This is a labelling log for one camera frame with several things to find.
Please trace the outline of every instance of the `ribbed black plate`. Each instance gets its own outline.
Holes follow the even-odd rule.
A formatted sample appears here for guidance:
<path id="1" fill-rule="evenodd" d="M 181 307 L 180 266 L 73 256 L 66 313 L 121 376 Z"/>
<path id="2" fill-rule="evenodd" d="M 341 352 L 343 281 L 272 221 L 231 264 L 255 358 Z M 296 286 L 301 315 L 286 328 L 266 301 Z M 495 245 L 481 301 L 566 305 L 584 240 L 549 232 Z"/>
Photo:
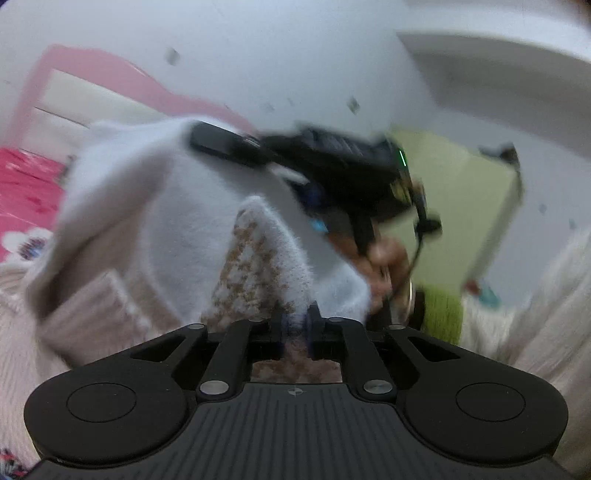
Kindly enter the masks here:
<path id="1" fill-rule="evenodd" d="M 511 468 L 464 465 L 429 450 L 394 408 L 347 386 L 248 383 L 202 404 L 172 443 L 129 465 L 68 468 L 48 460 L 30 480 L 568 480 L 550 458 Z"/>

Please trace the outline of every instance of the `bed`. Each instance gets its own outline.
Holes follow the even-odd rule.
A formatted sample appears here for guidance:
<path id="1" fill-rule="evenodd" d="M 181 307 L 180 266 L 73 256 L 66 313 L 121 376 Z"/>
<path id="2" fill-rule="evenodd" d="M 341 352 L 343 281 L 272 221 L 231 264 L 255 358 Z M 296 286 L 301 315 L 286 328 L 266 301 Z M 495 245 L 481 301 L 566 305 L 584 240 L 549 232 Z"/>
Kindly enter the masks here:
<path id="1" fill-rule="evenodd" d="M 30 72 L 0 142 L 0 262 L 41 252 L 63 195 L 63 169 L 90 124 L 139 124 L 200 115 L 253 133 L 224 106 L 176 95 L 130 62 L 100 50 L 51 46 Z"/>

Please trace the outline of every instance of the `pink blanket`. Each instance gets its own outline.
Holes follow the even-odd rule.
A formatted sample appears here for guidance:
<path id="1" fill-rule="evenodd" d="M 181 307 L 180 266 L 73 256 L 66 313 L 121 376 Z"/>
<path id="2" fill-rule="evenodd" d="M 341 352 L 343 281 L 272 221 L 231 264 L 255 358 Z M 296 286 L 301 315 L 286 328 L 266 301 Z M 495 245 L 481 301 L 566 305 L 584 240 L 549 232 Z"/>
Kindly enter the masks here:
<path id="1" fill-rule="evenodd" d="M 63 190 L 56 177 L 64 165 L 0 148 L 0 262 L 30 261 L 51 236 Z"/>

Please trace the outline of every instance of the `finger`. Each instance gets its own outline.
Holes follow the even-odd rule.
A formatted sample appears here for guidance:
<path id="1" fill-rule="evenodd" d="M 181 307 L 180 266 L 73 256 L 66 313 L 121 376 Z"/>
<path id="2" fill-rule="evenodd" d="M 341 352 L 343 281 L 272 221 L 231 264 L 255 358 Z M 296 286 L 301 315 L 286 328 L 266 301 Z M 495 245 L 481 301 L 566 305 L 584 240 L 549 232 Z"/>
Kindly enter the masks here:
<path id="1" fill-rule="evenodd" d="M 368 252 L 368 258 L 373 265 L 381 267 L 404 266 L 408 263 L 408 255 L 404 245 L 394 238 L 384 238 L 374 243 Z"/>
<path id="2" fill-rule="evenodd" d="M 357 269 L 357 272 L 367 280 L 379 280 L 381 278 L 379 267 L 372 265 L 367 258 L 357 257 L 352 261 L 352 264 Z"/>
<path id="3" fill-rule="evenodd" d="M 380 311 L 382 306 L 384 305 L 384 299 L 382 298 L 372 298 L 371 305 L 369 308 L 370 313 L 377 313 Z"/>
<path id="4" fill-rule="evenodd" d="M 355 240 L 351 237 L 339 233 L 329 233 L 326 235 L 326 238 L 333 245 L 334 249 L 344 257 L 352 260 L 359 256 Z"/>
<path id="5" fill-rule="evenodd" d="M 378 297 L 380 299 L 383 299 L 392 292 L 392 285 L 387 280 L 372 280 L 368 283 L 372 297 Z"/>

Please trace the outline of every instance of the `hand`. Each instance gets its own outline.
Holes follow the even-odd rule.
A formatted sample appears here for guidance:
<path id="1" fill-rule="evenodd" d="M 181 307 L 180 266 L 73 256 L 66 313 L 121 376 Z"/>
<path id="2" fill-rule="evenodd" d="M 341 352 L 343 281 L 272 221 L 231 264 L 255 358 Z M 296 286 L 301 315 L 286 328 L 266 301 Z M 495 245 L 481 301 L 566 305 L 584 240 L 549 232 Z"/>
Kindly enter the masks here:
<path id="1" fill-rule="evenodd" d="M 403 244 L 394 238 L 384 238 L 369 247 L 368 257 L 359 255 L 355 241 L 348 236 L 329 233 L 328 240 L 335 250 L 345 257 L 357 271 L 365 277 L 371 289 L 371 313 L 377 312 L 384 298 L 398 289 L 408 274 L 408 255 Z M 382 269 L 386 268 L 390 279 L 384 278 Z M 400 288 L 395 301 L 406 301 L 408 284 Z"/>

